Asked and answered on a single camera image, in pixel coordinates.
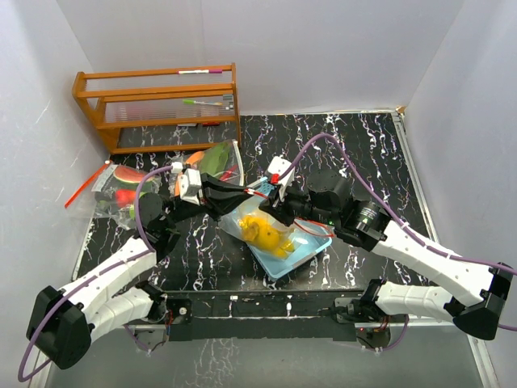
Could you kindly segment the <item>clear bag orange zipper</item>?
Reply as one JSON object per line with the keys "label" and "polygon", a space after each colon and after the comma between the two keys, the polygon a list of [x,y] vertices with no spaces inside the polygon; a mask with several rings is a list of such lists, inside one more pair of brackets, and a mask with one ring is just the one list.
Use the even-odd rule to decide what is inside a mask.
{"label": "clear bag orange zipper", "polygon": [[300,247],[302,244],[306,244],[305,240],[297,237],[297,233],[307,234],[313,237],[318,238],[332,238],[334,237],[334,233],[330,230],[328,226],[324,226],[323,224],[318,224],[315,221],[310,221],[309,226],[303,226],[301,220],[295,220],[291,226],[284,226],[280,222],[276,221],[272,216],[262,212],[259,210],[259,205],[263,200],[267,199],[267,196],[263,194],[258,189],[248,188],[245,190],[246,193],[251,194],[251,198],[244,201],[241,205],[239,205],[233,212],[224,215],[219,221],[218,226],[226,233],[231,236],[239,239],[240,241],[246,243],[248,246],[253,247],[257,251],[268,254],[272,258],[276,259],[271,255],[272,251],[263,251],[258,249],[257,247],[252,246],[251,244],[242,240],[241,236],[241,227],[239,226],[239,222],[245,216],[255,216],[265,218],[276,230],[278,230],[282,239],[280,245],[286,241],[291,240],[295,246],[295,250]]}
{"label": "clear bag orange zipper", "polygon": [[119,189],[137,190],[138,184],[126,184],[113,176],[117,166],[106,161],[65,202],[67,212],[76,218],[109,218],[118,226],[130,230],[136,228],[134,202],[123,208],[116,203],[115,192]]}

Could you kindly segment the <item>yellow starfruit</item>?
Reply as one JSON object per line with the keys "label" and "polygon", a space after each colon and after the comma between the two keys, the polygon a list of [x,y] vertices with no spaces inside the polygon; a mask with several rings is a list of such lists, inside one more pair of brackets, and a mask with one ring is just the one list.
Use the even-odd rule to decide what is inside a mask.
{"label": "yellow starfruit", "polygon": [[280,246],[281,233],[265,218],[245,216],[239,222],[242,240],[263,251],[273,251]]}

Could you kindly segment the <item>white dotted zip bag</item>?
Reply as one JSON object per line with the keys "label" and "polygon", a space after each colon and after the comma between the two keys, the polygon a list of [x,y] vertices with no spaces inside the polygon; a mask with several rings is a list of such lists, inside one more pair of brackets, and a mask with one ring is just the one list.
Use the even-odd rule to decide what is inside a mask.
{"label": "white dotted zip bag", "polygon": [[236,140],[222,141],[206,150],[182,153],[170,162],[189,164],[201,174],[206,173],[226,183],[244,184],[242,157]]}

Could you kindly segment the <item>watermelon slice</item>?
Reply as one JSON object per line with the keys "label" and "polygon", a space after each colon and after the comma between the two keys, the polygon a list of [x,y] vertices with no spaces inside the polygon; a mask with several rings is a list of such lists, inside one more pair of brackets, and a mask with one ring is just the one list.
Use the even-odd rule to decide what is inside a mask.
{"label": "watermelon slice", "polygon": [[113,176],[120,182],[126,184],[139,184],[146,175],[147,173],[144,171],[139,171],[122,165],[117,166],[113,171]]}

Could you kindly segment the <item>yellow banana bunch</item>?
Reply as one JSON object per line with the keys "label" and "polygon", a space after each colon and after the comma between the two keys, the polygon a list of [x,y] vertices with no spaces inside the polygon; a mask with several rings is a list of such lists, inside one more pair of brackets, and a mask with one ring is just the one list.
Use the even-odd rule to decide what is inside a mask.
{"label": "yellow banana bunch", "polygon": [[276,259],[287,259],[295,251],[295,246],[291,240],[284,241],[276,247],[271,255]]}

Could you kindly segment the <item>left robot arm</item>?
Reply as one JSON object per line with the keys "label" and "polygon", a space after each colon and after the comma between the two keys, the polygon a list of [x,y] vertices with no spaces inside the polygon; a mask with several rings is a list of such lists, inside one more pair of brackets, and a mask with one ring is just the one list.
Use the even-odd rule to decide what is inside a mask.
{"label": "left robot arm", "polygon": [[86,275],[36,296],[27,326],[26,354],[37,348],[59,369],[77,364],[101,336],[133,320],[151,323],[166,315],[162,294],[145,282],[120,290],[167,257],[179,240],[177,223],[199,214],[218,220],[251,196],[248,188],[188,169],[185,188],[169,200],[154,192],[136,192],[137,232]]}

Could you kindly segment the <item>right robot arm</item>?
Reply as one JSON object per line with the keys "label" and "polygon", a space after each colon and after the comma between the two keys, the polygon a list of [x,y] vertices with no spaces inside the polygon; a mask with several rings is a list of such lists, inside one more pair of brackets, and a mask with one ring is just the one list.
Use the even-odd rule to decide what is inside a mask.
{"label": "right robot arm", "polygon": [[272,186],[259,208],[285,226],[315,221],[334,237],[403,264],[426,277],[430,286],[398,285],[373,279],[361,297],[346,305],[335,302],[332,313],[356,322],[378,321],[399,314],[453,323],[480,340],[493,340],[510,292],[509,267],[466,263],[455,252],[414,232],[370,200],[357,200],[347,181],[332,170],[317,171],[308,191],[293,186],[293,173],[278,167],[267,173]]}

